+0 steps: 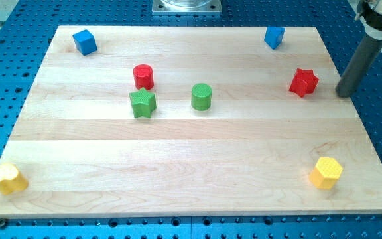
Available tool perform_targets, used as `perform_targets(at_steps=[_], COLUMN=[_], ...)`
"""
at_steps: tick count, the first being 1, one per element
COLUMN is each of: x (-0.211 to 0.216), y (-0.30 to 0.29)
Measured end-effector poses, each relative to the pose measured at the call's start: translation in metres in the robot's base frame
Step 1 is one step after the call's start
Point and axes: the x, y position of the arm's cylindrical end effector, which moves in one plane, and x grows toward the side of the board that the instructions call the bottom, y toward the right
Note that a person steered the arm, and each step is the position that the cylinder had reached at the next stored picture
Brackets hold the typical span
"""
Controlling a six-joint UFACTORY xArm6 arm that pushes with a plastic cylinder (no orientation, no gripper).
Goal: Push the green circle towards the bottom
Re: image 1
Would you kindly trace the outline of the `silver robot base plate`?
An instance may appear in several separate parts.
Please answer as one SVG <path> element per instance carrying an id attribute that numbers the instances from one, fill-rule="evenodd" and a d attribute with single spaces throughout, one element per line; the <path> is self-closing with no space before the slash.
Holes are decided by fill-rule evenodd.
<path id="1" fill-rule="evenodd" d="M 152 12 L 169 13 L 221 13 L 221 0 L 153 0 Z"/>

